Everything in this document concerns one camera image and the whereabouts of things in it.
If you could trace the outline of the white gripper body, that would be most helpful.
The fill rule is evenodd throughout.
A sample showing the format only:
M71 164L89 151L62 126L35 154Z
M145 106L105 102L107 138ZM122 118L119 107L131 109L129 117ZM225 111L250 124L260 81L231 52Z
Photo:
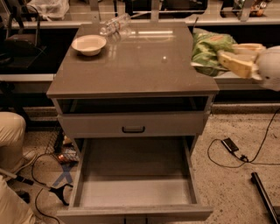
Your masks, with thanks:
M280 46L261 51L256 59L257 83L262 88L280 91Z

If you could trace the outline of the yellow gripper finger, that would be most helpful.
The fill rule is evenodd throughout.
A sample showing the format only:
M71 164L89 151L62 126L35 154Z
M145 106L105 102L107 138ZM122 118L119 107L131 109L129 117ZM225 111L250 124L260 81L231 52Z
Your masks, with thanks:
M233 44L233 51L236 54L250 54L250 55L258 55L262 51L266 49L262 44L253 44L253 43L245 43L245 44Z
M250 54L235 54L219 50L218 61L232 73L243 79L249 79L257 72L256 57Z

